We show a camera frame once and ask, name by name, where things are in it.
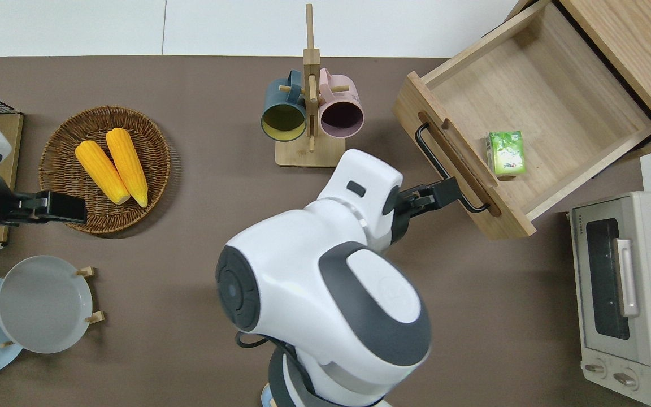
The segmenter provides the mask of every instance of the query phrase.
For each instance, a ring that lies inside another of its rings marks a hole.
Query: toaster oven
[[[651,192],[569,212],[584,377],[651,405]]]

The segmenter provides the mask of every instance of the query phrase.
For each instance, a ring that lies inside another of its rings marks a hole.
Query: mug
[[[261,127],[271,139],[293,141],[305,132],[305,100],[300,94],[302,82],[303,74],[291,70],[287,79],[276,79],[268,86]],[[290,91],[281,91],[281,86],[289,86]]]
[[[344,85],[348,86],[348,90],[331,90]],[[318,89],[323,98],[318,108],[318,122],[323,132],[338,138],[356,134],[363,127],[363,108],[351,78],[331,75],[326,68],[321,68]]]

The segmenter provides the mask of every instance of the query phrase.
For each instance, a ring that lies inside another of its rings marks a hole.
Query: small carton
[[[522,132],[489,132],[486,137],[486,157],[489,167],[499,180],[513,180],[517,175],[527,172]]]

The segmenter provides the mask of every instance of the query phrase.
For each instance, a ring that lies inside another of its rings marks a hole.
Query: round woven basket
[[[111,159],[105,136],[114,127],[126,129],[132,137],[147,180],[147,207],[130,198],[115,205],[85,172],[75,148],[93,140]],[[67,223],[72,229],[94,235],[119,232],[147,216],[160,200],[170,177],[170,149],[157,125],[139,111],[120,106],[100,106],[67,119],[52,134],[39,162],[39,186],[85,199],[87,223]]]

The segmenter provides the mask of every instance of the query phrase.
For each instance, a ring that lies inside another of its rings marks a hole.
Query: corn
[[[107,147],[124,186],[142,208],[147,207],[147,180],[142,164],[126,129],[115,127],[107,132]]]
[[[75,156],[85,171],[115,205],[129,199],[124,183],[114,165],[96,142],[87,140],[75,148]]]

